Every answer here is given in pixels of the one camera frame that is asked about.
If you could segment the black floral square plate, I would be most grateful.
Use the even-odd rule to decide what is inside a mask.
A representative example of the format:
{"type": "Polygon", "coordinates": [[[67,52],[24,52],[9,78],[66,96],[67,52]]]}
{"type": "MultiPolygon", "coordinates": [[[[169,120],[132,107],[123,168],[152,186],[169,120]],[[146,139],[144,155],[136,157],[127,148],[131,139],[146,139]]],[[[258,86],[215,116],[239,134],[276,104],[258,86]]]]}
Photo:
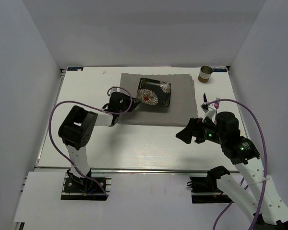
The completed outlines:
{"type": "Polygon", "coordinates": [[[137,99],[146,105],[168,108],[171,101],[171,83],[140,78],[137,99]]]}

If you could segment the grey cloth placemat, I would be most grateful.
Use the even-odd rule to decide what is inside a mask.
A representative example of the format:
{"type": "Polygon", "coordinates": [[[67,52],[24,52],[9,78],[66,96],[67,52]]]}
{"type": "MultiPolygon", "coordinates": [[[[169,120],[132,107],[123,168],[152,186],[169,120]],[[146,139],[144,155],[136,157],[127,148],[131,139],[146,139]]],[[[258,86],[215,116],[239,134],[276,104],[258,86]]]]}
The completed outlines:
{"type": "Polygon", "coordinates": [[[137,98],[140,78],[171,83],[171,101],[168,108],[140,103],[134,111],[120,116],[125,125],[184,127],[190,118],[198,117],[194,80],[190,74],[141,75],[122,73],[120,87],[137,98]]]}

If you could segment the pink plastic fork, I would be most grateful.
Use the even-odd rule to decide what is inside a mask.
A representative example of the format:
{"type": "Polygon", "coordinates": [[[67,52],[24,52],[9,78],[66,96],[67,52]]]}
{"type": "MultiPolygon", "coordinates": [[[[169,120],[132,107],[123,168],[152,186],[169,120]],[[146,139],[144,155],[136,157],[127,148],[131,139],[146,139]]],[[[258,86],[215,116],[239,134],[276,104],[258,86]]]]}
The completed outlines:
{"type": "Polygon", "coordinates": [[[216,125],[216,122],[217,122],[217,120],[216,120],[216,115],[217,115],[217,111],[218,111],[218,109],[219,109],[219,104],[220,104],[220,101],[217,101],[217,102],[214,103],[214,107],[215,107],[215,109],[216,109],[215,120],[214,120],[214,124],[215,124],[215,125],[216,125]]]}

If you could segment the metal cup with brown band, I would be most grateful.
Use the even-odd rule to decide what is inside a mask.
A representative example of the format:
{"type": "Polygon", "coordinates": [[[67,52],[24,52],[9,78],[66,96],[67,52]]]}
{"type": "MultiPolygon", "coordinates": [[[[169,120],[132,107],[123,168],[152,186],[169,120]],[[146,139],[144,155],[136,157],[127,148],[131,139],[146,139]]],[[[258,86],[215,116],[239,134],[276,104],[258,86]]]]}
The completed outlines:
{"type": "Polygon", "coordinates": [[[198,75],[198,80],[200,82],[206,83],[209,81],[211,75],[213,73],[213,69],[210,66],[202,66],[200,68],[200,72],[198,75]]]}

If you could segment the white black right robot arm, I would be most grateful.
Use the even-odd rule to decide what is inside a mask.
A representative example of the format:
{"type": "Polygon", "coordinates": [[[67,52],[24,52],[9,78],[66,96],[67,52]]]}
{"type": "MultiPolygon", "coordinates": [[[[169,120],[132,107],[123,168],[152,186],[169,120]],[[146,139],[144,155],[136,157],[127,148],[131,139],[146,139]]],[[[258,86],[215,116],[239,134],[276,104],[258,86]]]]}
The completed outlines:
{"type": "Polygon", "coordinates": [[[208,117],[191,118],[176,138],[190,144],[219,144],[224,155],[243,176],[250,192],[235,181],[224,166],[207,172],[207,185],[224,192],[251,222],[252,230],[288,230],[288,207],[279,196],[272,177],[264,175],[260,154],[253,142],[240,135],[239,121],[231,112],[221,112],[216,123],[208,117]]]}

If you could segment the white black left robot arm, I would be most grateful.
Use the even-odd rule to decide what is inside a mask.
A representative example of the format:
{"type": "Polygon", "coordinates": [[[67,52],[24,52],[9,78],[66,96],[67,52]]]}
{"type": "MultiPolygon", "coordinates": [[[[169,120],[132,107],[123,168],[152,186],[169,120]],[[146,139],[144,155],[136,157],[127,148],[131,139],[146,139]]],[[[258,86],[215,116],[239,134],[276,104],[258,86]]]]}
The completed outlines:
{"type": "Polygon", "coordinates": [[[121,114],[132,112],[140,99],[121,92],[113,92],[109,102],[96,113],[75,105],[61,124],[58,135],[66,146],[72,161],[70,174],[76,176],[75,185],[81,191],[91,188],[91,169],[88,165],[86,145],[96,126],[112,127],[117,124],[121,114]]]}

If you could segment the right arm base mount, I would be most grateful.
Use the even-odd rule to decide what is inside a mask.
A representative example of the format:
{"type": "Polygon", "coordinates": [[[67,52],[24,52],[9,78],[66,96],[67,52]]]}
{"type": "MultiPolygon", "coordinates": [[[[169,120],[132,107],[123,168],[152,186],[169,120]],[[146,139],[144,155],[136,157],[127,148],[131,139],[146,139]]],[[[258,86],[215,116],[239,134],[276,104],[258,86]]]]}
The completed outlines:
{"type": "Polygon", "coordinates": [[[190,177],[187,187],[191,190],[193,204],[228,204],[231,199],[208,182],[206,177],[190,177]]]}

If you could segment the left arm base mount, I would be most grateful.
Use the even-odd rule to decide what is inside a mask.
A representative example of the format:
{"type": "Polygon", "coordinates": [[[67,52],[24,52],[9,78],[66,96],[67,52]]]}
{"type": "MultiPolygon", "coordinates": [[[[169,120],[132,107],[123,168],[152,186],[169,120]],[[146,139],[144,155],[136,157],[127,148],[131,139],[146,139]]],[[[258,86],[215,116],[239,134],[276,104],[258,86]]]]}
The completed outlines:
{"type": "Polygon", "coordinates": [[[96,182],[80,178],[68,170],[62,186],[61,200],[106,201],[111,190],[111,177],[95,177],[96,182]]]}

